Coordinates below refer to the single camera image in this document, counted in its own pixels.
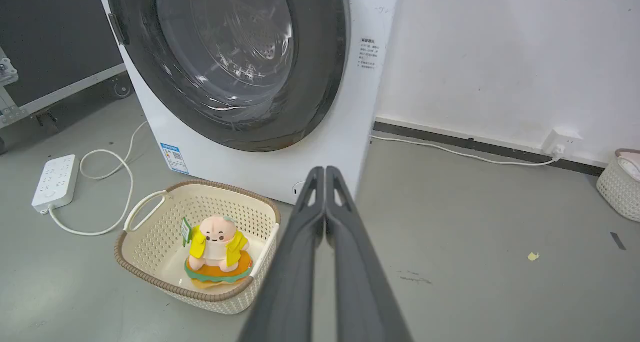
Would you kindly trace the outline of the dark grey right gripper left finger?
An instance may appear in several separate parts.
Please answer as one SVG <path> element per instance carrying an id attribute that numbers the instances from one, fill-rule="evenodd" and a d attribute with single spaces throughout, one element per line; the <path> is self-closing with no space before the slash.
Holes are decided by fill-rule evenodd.
<path id="1" fill-rule="evenodd" d="M 312 168 L 299 193 L 240 341 L 311 341 L 315 254 L 325 225 L 325 169 Z"/>

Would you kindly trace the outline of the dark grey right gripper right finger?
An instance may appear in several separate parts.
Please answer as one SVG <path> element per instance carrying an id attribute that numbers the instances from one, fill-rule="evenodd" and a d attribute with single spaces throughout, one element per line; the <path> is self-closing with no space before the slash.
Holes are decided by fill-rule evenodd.
<path id="1" fill-rule="evenodd" d="M 334 250 L 337 339 L 412 341 L 342 173 L 326 168 L 326 237 Z"/>

